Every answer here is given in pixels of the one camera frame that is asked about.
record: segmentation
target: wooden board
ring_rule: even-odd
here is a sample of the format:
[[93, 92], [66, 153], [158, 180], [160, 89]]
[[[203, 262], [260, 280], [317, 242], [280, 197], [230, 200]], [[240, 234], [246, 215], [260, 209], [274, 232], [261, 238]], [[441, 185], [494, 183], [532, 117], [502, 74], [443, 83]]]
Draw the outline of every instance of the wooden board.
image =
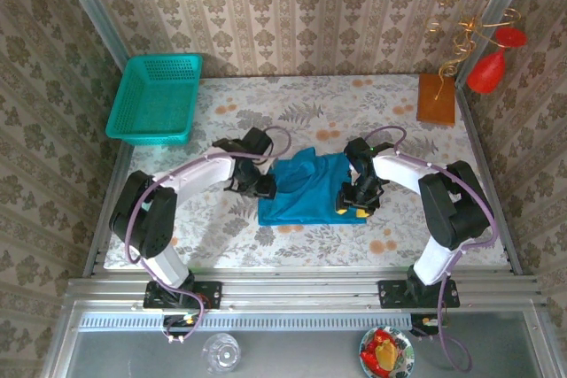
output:
[[440, 86], [441, 79], [437, 74], [419, 74], [417, 119], [426, 123], [454, 126], [454, 78], [445, 78], [443, 89], [435, 99]]

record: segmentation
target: teal plastic basket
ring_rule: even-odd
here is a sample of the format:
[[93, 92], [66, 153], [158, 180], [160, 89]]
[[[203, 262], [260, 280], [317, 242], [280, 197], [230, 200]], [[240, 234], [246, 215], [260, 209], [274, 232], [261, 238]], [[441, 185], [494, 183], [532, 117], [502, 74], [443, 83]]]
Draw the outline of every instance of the teal plastic basket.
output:
[[106, 134], [133, 145], [189, 141], [203, 58], [143, 55], [126, 64]]

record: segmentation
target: table surface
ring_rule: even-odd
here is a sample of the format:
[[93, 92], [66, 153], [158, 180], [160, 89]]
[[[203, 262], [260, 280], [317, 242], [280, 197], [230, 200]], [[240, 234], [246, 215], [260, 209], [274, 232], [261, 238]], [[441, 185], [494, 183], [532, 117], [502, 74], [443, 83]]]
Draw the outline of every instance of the table surface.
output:
[[[318, 155], [341, 152], [346, 143], [387, 124], [403, 126], [400, 146], [438, 164], [467, 161], [478, 175], [470, 139], [457, 107], [454, 127], [416, 120], [418, 76], [320, 76], [211, 79], [199, 87], [190, 143], [135, 147], [129, 172], [148, 174], [180, 166], [223, 137], [238, 138], [250, 127], [281, 126], [292, 146], [283, 158], [314, 146]], [[270, 134], [274, 151], [286, 139]], [[371, 142], [394, 142], [385, 131]], [[418, 195], [387, 184], [381, 208], [366, 225], [260, 227], [257, 199], [223, 191], [218, 184], [196, 194], [175, 216], [172, 244], [193, 267], [409, 266], [429, 238]], [[507, 265], [502, 244], [469, 251], [461, 265]], [[131, 267], [124, 245], [112, 236], [105, 268]]]
[[[467, 378], [540, 378], [522, 313], [451, 315], [447, 333], [459, 338], [473, 359]], [[449, 366], [439, 343], [418, 341], [411, 378], [449, 378], [461, 374]], [[196, 332], [184, 344], [169, 344], [161, 332], [80, 333], [68, 377], [206, 378], [200, 359], [213, 333]], [[364, 331], [230, 332], [240, 346], [242, 360], [229, 378], [364, 378], [358, 348]], [[451, 343], [456, 361], [463, 355]]]

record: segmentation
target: fruit plate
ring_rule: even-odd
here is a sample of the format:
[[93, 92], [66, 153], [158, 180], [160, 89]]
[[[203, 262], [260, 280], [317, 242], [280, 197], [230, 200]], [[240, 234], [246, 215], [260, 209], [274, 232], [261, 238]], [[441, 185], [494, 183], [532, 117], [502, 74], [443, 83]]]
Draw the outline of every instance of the fruit plate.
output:
[[377, 327], [372, 328], [366, 335], [362, 338], [361, 341], [361, 348], [359, 350], [359, 360], [361, 361], [362, 370], [366, 373], [369, 378], [382, 378], [376, 374], [374, 374], [370, 369], [364, 364], [362, 361], [360, 354], [366, 349], [368, 343], [372, 341], [374, 338], [374, 334], [379, 329], [382, 329], [387, 334], [390, 334], [396, 343], [396, 347], [400, 353], [398, 354], [398, 359], [396, 360], [396, 364], [394, 369], [390, 372], [390, 378], [408, 378], [411, 375], [411, 371], [414, 370], [414, 364], [416, 362], [416, 355], [414, 354], [414, 347], [411, 345], [411, 342], [408, 338], [401, 333], [396, 328], [392, 327]]

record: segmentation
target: wallpaper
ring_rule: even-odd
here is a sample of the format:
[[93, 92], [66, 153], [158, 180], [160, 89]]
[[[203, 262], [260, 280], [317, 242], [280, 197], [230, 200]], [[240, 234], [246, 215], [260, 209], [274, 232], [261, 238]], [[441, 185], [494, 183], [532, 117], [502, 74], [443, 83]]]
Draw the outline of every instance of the wallpaper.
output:
[[539, 276], [567, 353], [567, 0], [514, 0], [528, 44], [504, 82], [470, 96], [517, 252]]
[[77, 0], [0, 0], [0, 376], [41, 372], [117, 146], [120, 73]]
[[433, 71], [463, 0], [101, 0], [130, 55], [199, 52], [203, 75]]

